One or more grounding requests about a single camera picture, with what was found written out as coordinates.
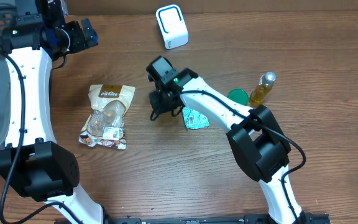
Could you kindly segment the teal packet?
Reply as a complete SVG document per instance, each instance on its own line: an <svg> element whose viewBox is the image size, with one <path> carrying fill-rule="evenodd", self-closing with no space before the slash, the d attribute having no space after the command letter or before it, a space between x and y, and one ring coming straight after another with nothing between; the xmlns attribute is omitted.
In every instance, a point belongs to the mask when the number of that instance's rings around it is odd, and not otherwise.
<svg viewBox="0 0 358 224"><path fill-rule="evenodd" d="M187 129L201 129L209 127L208 118L196 110L184 107L182 109L182 115Z"/></svg>

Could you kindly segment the brown Pantree snack pouch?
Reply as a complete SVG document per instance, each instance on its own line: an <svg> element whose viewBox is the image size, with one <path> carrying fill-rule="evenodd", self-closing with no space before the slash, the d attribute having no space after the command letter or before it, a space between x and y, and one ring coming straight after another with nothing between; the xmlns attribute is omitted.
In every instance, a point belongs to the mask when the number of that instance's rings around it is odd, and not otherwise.
<svg viewBox="0 0 358 224"><path fill-rule="evenodd" d="M124 116L130 108L135 87L128 85L91 85L91 114L81 129L78 141L89 147L127 147Z"/></svg>

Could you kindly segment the green lidded jar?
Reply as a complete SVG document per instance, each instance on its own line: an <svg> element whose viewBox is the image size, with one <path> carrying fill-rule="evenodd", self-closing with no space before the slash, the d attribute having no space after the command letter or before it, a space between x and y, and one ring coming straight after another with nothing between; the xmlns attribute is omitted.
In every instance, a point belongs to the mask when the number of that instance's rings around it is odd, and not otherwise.
<svg viewBox="0 0 358 224"><path fill-rule="evenodd" d="M243 90L243 89L233 89L229 92L229 94L227 95L227 97L236 102L239 103L241 105L247 106L248 102L249 102L249 96L248 94Z"/></svg>

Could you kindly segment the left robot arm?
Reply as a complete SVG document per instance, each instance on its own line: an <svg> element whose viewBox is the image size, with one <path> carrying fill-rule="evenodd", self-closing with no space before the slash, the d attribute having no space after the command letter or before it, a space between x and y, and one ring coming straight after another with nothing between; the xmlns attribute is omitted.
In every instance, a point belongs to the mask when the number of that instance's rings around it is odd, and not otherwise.
<svg viewBox="0 0 358 224"><path fill-rule="evenodd" d="M0 175L21 197L57 209L67 223L108 223L80 185L76 157L56 142L50 119L52 63L98 44L88 19L17 16L0 37L10 76L10 116Z"/></svg>

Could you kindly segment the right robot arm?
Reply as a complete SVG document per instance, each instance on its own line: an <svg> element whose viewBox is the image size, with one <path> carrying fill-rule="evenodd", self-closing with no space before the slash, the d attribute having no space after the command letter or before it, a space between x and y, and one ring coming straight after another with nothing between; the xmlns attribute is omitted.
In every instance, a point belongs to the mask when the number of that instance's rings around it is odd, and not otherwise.
<svg viewBox="0 0 358 224"><path fill-rule="evenodd" d="M171 67L148 68L147 72L159 94L155 114L163 113L165 106L186 106L216 123L226 134L237 165L260 184L270 221L306 221L289 181L293 169L289 167L288 153L295 142L283 134L268 108L238 104L190 69L178 72Z"/></svg>

